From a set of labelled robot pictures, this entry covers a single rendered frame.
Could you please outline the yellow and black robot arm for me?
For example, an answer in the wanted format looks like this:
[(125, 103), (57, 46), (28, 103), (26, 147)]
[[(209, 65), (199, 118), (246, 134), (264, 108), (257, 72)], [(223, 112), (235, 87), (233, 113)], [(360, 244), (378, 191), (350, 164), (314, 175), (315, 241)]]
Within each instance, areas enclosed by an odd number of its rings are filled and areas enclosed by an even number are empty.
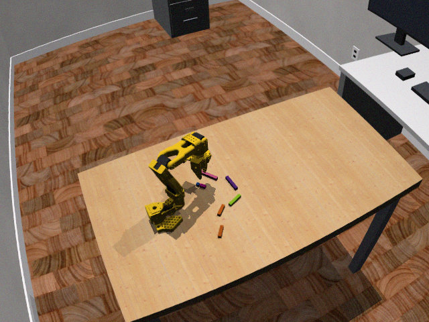
[[(149, 168), (166, 186), (165, 192), (169, 196), (163, 203), (157, 202), (146, 205), (158, 233), (173, 232), (183, 222), (182, 216), (174, 216), (173, 214), (185, 205), (184, 189), (168, 169), (175, 169), (191, 155), (202, 156), (207, 151), (208, 140), (203, 135), (193, 131), (184, 136), (177, 144), (161, 151), (158, 159), (156, 161), (153, 159), (149, 164)], [(170, 160), (168, 158), (170, 156), (177, 157)], [(166, 218), (168, 215), (173, 216)]]

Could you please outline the lime green rod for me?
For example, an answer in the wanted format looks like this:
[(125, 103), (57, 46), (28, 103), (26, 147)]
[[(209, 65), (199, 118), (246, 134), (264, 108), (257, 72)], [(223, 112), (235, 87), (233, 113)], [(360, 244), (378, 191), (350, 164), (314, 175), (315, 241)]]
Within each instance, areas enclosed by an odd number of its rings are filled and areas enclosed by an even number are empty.
[(229, 202), (229, 206), (232, 206), (234, 203), (236, 203), (241, 198), (241, 195), (238, 194), (232, 201)]

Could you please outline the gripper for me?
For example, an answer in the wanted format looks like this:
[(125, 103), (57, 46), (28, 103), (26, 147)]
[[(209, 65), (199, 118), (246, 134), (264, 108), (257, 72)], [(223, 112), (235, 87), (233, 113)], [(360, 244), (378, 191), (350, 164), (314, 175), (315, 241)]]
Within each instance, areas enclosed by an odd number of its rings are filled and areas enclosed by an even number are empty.
[(212, 154), (210, 154), (210, 151), (208, 150), (202, 156), (191, 155), (189, 158), (185, 159), (183, 163), (185, 163), (187, 160), (190, 161), (192, 171), (195, 173), (198, 179), (201, 180), (202, 171), (204, 173), (206, 172), (211, 156)]

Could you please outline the pink rod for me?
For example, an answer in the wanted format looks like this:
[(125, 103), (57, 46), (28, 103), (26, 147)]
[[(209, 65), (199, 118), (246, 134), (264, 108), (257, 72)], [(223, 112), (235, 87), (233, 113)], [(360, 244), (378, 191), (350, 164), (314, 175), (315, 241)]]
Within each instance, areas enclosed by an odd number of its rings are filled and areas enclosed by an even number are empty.
[(209, 178), (211, 178), (211, 179), (213, 179), (213, 180), (217, 180), (218, 179), (218, 177), (217, 176), (215, 176), (215, 175), (213, 175), (213, 174), (210, 174), (210, 173), (208, 173), (208, 172), (203, 172), (202, 171), (202, 175), (204, 175), (204, 176), (207, 176), (207, 177), (209, 177)]

